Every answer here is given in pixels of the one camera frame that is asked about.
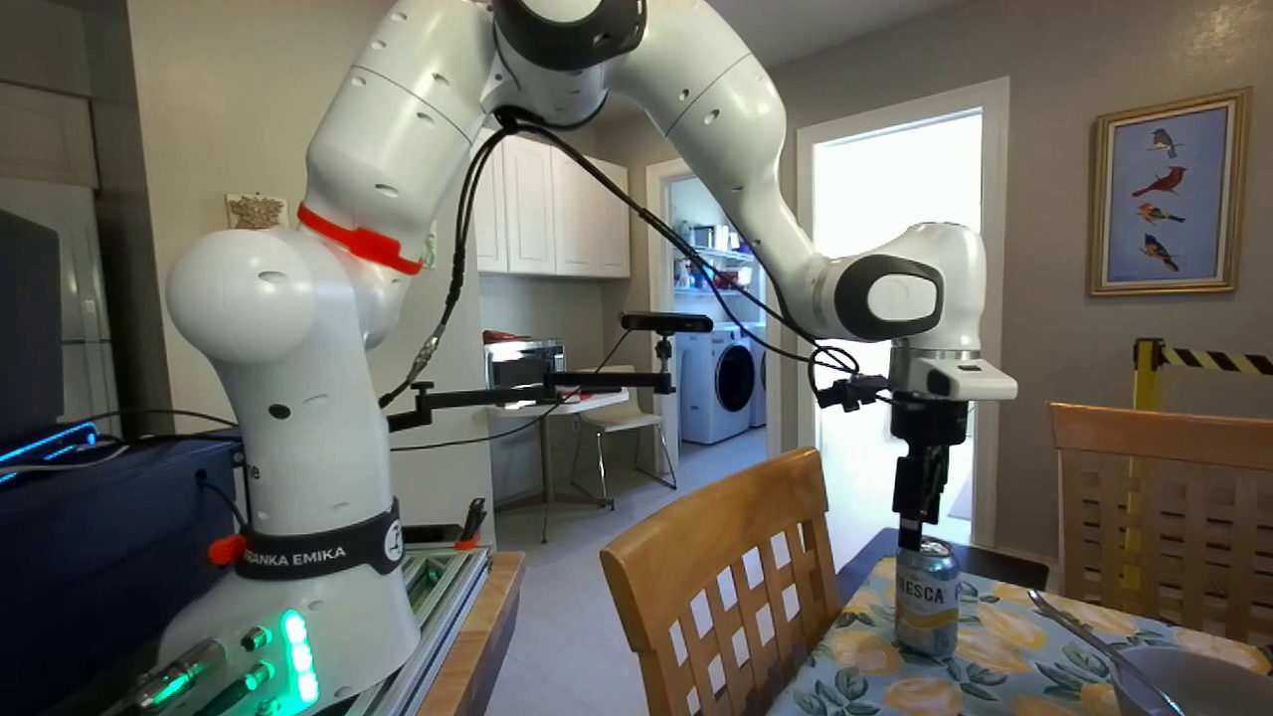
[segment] framed picture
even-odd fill
[[[1248,86],[1094,123],[1086,293],[1233,293]]]

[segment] wooden chair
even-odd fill
[[[1063,594],[1273,645],[1273,416],[1049,407]]]
[[[666,505],[599,563],[647,710],[764,710],[838,611],[821,454]]]

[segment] floor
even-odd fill
[[[611,611],[599,546],[623,525],[667,505],[676,493],[701,488],[764,457],[764,429],[738,434],[713,450],[680,454],[680,488],[666,488],[640,473],[611,473],[618,507],[566,501],[554,513],[548,546],[542,546],[542,507],[500,507],[496,546],[520,547],[530,570],[520,583],[517,633],[488,700],[488,716],[644,716],[635,656],[623,645]],[[837,465],[829,465],[831,493],[831,547],[845,563],[859,546],[890,525],[886,505],[870,513],[837,507],[854,505],[837,493]]]

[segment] tablecloth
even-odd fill
[[[1123,647],[1188,647],[1268,673],[1253,645],[1169,628],[1065,598],[1059,608]],[[811,659],[773,702],[773,716],[875,716],[875,710],[976,710],[1049,716],[1116,710],[1115,667],[1077,636],[1039,617],[1028,588],[964,574],[959,647],[949,659],[921,659],[896,647],[896,559],[879,559],[867,583],[845,604]]]

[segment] kitchen cabinet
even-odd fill
[[[628,171],[594,160],[628,192]],[[476,183],[476,269],[628,277],[628,205],[548,144],[505,139]]]

